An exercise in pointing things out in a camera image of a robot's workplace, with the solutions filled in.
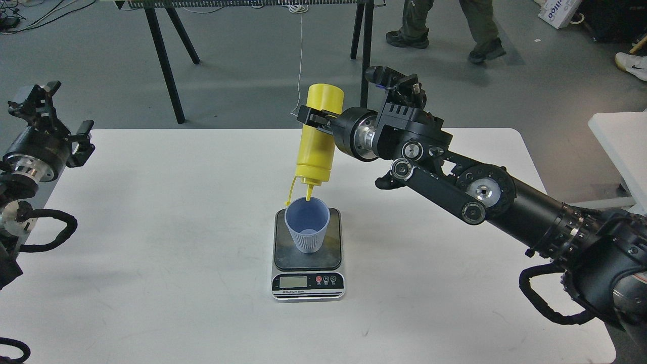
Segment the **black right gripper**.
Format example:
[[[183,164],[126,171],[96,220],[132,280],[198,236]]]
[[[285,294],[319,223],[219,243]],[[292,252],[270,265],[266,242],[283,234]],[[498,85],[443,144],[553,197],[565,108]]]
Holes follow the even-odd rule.
[[[377,116],[376,111],[361,107],[349,108],[338,115],[300,105],[297,120],[319,131],[331,131],[338,150],[362,162],[371,162],[378,159],[373,148]]]

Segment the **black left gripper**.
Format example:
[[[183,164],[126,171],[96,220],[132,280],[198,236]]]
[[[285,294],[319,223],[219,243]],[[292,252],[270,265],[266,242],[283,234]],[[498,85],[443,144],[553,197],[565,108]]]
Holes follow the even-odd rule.
[[[94,120],[81,123],[77,134],[58,119],[53,95],[60,81],[21,88],[8,101],[8,113],[25,120],[26,129],[3,156],[3,171],[29,177],[36,183],[58,179],[65,168],[84,166],[95,145],[90,142]],[[76,152],[73,144],[77,143]]]

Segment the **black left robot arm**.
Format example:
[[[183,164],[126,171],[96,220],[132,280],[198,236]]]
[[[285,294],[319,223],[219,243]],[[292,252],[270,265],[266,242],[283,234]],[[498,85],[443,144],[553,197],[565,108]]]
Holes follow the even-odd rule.
[[[35,209],[30,205],[40,184],[57,180],[65,168],[83,166],[95,151],[90,142],[93,120],[84,121],[72,133],[57,116],[53,96],[62,84],[26,86],[13,101],[8,112],[26,122],[25,129],[2,155],[1,177],[1,286],[22,275],[18,254],[46,252],[69,240],[78,228],[77,219],[54,209]],[[51,217],[65,227],[48,244],[25,245],[19,242],[28,235],[40,217]]]

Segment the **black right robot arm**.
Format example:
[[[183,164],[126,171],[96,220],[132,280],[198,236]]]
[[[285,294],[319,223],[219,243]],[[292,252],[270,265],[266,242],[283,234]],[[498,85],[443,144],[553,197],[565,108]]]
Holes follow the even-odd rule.
[[[519,277],[522,293],[548,320],[581,325],[598,318],[645,343],[645,216],[571,206],[503,166],[456,154],[443,120],[425,110],[416,75],[374,66],[364,76],[386,92],[379,111],[301,106],[298,121],[332,135],[358,160],[391,160],[375,182],[379,189],[409,187],[469,225],[491,223],[527,246],[527,256],[549,259]]]

